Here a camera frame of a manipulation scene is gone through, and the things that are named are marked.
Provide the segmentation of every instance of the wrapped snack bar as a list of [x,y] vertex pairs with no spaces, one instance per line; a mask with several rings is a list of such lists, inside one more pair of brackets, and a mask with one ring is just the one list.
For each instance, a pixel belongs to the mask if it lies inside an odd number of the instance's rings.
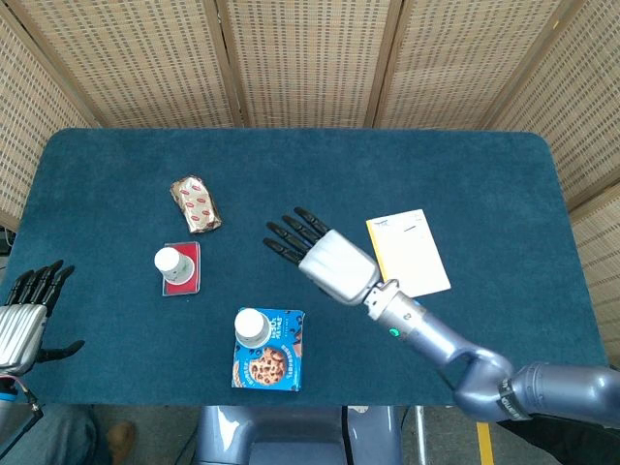
[[208,189],[197,176],[187,176],[173,182],[170,193],[185,216],[190,233],[204,233],[222,225]]

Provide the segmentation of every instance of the yellow notepad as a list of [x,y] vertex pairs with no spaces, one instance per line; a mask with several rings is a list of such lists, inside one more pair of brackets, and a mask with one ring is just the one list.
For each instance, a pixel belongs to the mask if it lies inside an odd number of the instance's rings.
[[450,281],[422,210],[366,221],[384,280],[411,297],[445,291]]

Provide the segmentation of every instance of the white cup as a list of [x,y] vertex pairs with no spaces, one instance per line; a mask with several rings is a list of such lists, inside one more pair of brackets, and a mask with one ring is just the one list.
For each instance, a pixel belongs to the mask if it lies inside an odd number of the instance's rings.
[[234,318],[234,334],[242,346],[257,349],[271,337],[271,325],[256,308],[244,308]]
[[194,261],[172,247],[164,247],[155,254],[155,266],[164,279],[176,286],[187,283],[194,274]]

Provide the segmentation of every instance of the table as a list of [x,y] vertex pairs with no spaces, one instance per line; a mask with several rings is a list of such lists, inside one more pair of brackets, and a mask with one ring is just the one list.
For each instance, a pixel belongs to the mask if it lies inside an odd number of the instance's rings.
[[[192,235],[169,193],[194,173],[224,219]],[[545,142],[519,133],[71,129],[47,144],[11,255],[6,293],[64,259],[68,280],[37,365],[44,402],[448,404],[434,369],[365,315],[320,292],[261,243],[303,205],[372,254],[365,220],[422,208],[452,284],[421,302],[509,357],[600,364],[605,355]],[[165,242],[201,244],[196,295],[162,297]],[[231,388],[240,306],[301,309],[301,392]]]

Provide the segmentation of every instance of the cookie box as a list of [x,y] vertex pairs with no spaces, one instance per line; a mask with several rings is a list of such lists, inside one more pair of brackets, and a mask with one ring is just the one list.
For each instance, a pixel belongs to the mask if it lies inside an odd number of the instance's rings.
[[266,343],[256,349],[249,349],[235,341],[232,387],[301,390],[301,334],[304,313],[300,310],[271,308],[256,310],[269,320],[270,336]]

